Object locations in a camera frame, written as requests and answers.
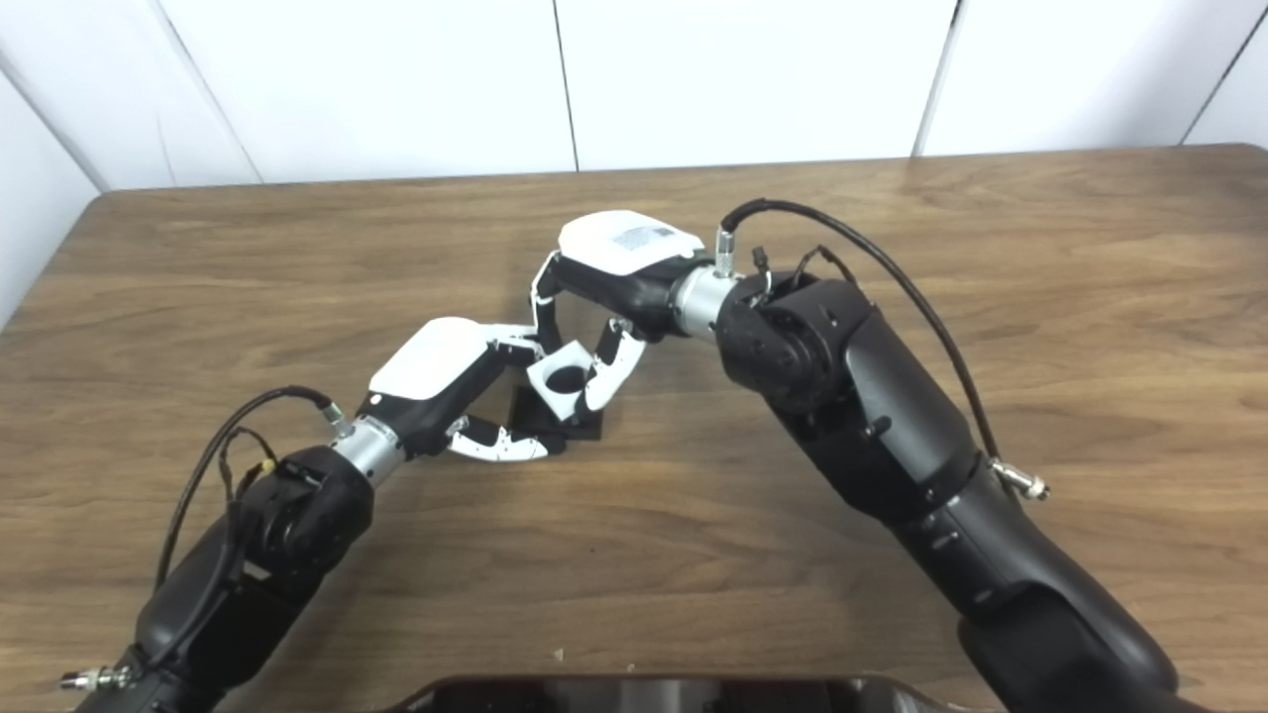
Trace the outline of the white and black left hand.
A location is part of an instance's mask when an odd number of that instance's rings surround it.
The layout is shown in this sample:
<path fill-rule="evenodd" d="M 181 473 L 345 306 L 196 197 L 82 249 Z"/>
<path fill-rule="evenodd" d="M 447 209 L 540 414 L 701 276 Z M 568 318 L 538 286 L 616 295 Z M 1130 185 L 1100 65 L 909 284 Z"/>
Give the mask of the white and black left hand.
<path fill-rule="evenodd" d="M 560 455 L 566 438 L 515 433 L 470 415 L 503 370 L 543 355 L 531 326 L 434 318 L 372 376 L 353 433 L 337 438 L 333 450 L 366 478 L 446 450 L 489 463 Z"/>

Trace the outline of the white and black right hand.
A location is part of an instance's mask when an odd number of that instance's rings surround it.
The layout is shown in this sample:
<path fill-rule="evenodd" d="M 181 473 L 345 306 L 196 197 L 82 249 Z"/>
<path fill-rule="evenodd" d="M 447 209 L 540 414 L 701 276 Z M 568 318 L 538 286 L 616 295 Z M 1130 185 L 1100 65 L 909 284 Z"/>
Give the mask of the white and black right hand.
<path fill-rule="evenodd" d="M 702 240 L 629 209 L 585 214 L 559 231 L 558 247 L 531 280 L 529 302 L 541 362 L 529 379 L 560 422 L 601 412 L 650 344 L 683 337 L 678 293 L 713 266 Z M 597 348 L 563 343 L 558 296 L 571 293 L 611 312 Z"/>

